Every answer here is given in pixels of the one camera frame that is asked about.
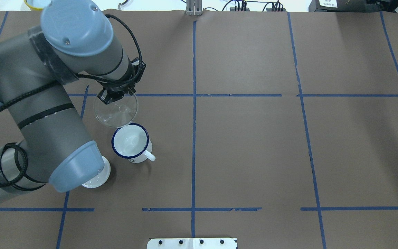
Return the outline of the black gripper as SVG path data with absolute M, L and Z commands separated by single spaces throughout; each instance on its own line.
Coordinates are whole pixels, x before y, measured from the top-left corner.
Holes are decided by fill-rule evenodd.
M 142 79 L 145 69 L 146 63 L 139 58 L 128 61 L 128 68 L 119 80 L 103 78 L 98 80 L 102 90 L 98 93 L 97 98 L 107 105 L 123 99 L 126 95 L 134 95 L 136 93 L 135 84 Z

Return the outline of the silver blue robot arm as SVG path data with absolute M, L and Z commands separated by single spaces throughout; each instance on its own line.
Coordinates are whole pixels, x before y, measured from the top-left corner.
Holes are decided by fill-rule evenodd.
M 52 0 L 37 26 L 0 42 L 0 113 L 8 110 L 23 136 L 0 148 L 0 203 L 98 176 L 104 159 L 64 86 L 95 80 L 110 104 L 135 93 L 144 69 L 131 29 L 91 0 Z

